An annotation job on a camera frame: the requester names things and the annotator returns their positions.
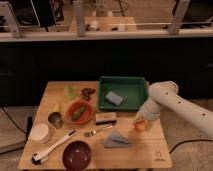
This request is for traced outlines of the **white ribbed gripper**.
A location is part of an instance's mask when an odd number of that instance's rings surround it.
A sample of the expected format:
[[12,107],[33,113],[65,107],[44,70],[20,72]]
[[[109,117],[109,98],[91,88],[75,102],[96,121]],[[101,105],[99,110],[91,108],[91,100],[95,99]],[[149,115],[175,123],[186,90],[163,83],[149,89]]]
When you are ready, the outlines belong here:
[[146,122],[146,131],[148,132],[152,128],[152,122],[160,117],[160,112],[161,105],[153,99],[148,98],[136,113],[134,122],[137,123],[140,120],[148,121]]

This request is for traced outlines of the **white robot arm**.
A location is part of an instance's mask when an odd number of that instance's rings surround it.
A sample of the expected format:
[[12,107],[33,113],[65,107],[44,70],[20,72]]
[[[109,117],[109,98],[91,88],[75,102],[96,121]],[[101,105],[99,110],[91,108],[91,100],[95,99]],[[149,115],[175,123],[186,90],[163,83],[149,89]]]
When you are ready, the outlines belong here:
[[167,107],[200,129],[213,140],[213,112],[178,95],[179,87],[173,81],[163,81],[148,87],[148,99],[136,113],[134,122],[153,122],[160,116],[161,107]]

